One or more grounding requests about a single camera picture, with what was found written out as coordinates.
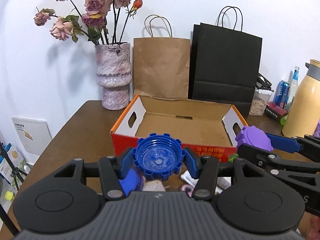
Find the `white usb charger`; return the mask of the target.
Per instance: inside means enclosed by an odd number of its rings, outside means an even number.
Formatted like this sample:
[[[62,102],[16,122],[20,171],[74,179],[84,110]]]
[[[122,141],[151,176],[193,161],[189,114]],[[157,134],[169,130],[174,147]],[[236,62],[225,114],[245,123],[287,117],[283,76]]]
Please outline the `white usb charger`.
[[[217,178],[217,187],[225,190],[231,186],[231,177],[219,177]]]

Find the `cream yellow plug adapter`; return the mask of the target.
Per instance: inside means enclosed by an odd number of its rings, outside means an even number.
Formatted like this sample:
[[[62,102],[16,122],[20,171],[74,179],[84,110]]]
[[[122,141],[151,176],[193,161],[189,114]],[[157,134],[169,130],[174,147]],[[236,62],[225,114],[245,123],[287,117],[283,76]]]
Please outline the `cream yellow plug adapter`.
[[[142,191],[165,192],[167,189],[170,189],[170,185],[164,186],[161,180],[152,180],[144,182]]]

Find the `purple toothed cap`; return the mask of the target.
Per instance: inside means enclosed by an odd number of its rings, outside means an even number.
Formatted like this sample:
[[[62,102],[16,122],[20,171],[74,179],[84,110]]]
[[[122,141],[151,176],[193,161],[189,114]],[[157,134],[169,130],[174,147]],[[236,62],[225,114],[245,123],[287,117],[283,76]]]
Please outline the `purple toothed cap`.
[[[266,151],[273,151],[270,138],[255,126],[244,126],[235,137],[237,147],[248,144]]]

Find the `blue toothed cap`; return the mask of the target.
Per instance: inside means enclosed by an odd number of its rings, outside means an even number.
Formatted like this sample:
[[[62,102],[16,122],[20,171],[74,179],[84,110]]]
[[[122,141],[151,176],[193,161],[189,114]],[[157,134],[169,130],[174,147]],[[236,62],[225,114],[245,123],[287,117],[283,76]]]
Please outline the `blue toothed cap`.
[[[168,133],[151,133],[140,138],[132,149],[136,170],[147,180],[169,180],[173,174],[179,174],[185,158],[185,150],[180,140]]]

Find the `blue round lidded jar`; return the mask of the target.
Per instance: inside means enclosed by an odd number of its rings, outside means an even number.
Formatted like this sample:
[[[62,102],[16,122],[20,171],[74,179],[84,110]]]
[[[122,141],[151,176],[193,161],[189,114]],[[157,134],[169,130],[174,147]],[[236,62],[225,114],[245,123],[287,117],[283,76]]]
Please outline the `blue round lidded jar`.
[[[129,196],[132,191],[142,191],[144,186],[144,177],[140,175],[134,168],[131,168],[122,180],[119,180],[125,196]]]

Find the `white spray bottle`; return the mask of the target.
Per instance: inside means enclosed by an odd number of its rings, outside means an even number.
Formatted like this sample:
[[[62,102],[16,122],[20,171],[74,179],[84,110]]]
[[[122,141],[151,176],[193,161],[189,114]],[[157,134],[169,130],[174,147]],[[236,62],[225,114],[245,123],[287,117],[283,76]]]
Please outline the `white spray bottle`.
[[[191,187],[195,187],[198,179],[194,179],[191,177],[188,170],[186,170],[183,174],[180,175],[180,178],[185,181],[188,185]],[[223,191],[223,189],[219,188],[218,186],[215,189],[215,193],[220,194]]]

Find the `pink handled pet brush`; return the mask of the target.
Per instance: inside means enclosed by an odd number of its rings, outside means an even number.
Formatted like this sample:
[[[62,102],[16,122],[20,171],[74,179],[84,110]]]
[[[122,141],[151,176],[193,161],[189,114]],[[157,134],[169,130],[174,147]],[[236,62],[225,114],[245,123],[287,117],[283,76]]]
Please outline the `pink handled pet brush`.
[[[180,191],[184,191],[191,198],[193,194],[194,187],[189,184],[184,184],[181,186]]]

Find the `dark red box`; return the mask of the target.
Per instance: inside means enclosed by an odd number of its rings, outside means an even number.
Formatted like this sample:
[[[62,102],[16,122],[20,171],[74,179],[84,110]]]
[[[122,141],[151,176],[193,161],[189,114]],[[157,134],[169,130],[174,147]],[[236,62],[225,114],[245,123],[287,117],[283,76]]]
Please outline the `dark red box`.
[[[288,114],[287,110],[281,108],[274,102],[267,103],[265,113],[278,122]]]

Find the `yellow thermos jug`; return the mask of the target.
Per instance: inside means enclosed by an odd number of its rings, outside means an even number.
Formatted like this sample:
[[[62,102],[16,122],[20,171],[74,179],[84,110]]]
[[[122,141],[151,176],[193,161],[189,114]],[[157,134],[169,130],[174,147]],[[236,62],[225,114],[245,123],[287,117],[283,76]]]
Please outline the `yellow thermos jug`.
[[[286,137],[312,135],[319,122],[319,61],[310,60],[305,64],[307,74],[300,83],[291,110],[282,129]]]

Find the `red cardboard pumpkin box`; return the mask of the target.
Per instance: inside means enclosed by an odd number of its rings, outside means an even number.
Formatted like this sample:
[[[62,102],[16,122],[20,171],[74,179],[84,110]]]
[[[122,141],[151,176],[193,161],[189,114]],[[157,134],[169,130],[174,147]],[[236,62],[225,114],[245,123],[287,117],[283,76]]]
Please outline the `red cardboard pumpkin box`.
[[[236,131],[247,126],[234,105],[189,99],[157,99],[137,95],[110,130],[116,155],[136,147],[151,133],[168,133],[198,156],[227,162],[236,152]]]

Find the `black paper bag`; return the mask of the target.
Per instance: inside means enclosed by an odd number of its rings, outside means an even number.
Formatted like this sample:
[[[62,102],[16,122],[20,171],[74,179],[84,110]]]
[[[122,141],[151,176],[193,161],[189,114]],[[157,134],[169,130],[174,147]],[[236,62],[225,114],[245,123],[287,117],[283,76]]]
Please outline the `black paper bag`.
[[[247,117],[261,59],[262,38],[223,26],[231,9],[221,9],[216,25],[194,25],[188,98],[234,105]]]

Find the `brown paper bag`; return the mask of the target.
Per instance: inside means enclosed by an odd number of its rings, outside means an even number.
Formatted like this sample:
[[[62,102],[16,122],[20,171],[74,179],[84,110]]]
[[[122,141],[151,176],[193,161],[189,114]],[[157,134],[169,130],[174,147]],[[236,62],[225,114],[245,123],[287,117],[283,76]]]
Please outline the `brown paper bag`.
[[[151,21],[159,18],[168,37],[154,37]],[[135,94],[155,98],[186,99],[189,86],[190,40],[172,36],[169,21],[151,14],[144,20],[149,37],[133,39]]]

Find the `pink textured ceramic vase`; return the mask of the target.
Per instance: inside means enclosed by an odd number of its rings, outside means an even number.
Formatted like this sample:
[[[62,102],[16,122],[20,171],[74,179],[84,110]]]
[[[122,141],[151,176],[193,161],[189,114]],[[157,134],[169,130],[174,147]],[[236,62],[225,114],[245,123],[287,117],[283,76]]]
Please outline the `pink textured ceramic vase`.
[[[129,84],[132,81],[130,44],[97,45],[95,59],[96,82],[102,88],[102,106],[112,111],[124,109],[129,104]]]

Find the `dried pink rose bouquet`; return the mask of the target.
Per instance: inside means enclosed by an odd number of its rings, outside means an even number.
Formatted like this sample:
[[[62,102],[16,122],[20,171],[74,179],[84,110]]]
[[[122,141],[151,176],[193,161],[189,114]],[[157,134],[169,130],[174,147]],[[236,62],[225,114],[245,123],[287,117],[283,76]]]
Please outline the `dried pink rose bouquet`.
[[[71,38],[73,42],[84,35],[94,45],[122,44],[124,30],[129,18],[134,18],[143,6],[143,0],[84,0],[85,13],[82,14],[72,0],[70,1],[76,14],[65,17],[57,16],[54,9],[38,10],[34,17],[37,26],[45,25],[55,18],[50,34],[57,40]]]

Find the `white booklet against wall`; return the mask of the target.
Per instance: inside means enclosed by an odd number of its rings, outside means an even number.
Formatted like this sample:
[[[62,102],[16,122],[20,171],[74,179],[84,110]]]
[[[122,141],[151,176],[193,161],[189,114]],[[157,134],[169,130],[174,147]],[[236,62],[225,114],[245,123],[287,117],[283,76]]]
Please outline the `white booklet against wall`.
[[[11,119],[24,149],[40,156],[52,140],[47,122],[18,117]]]

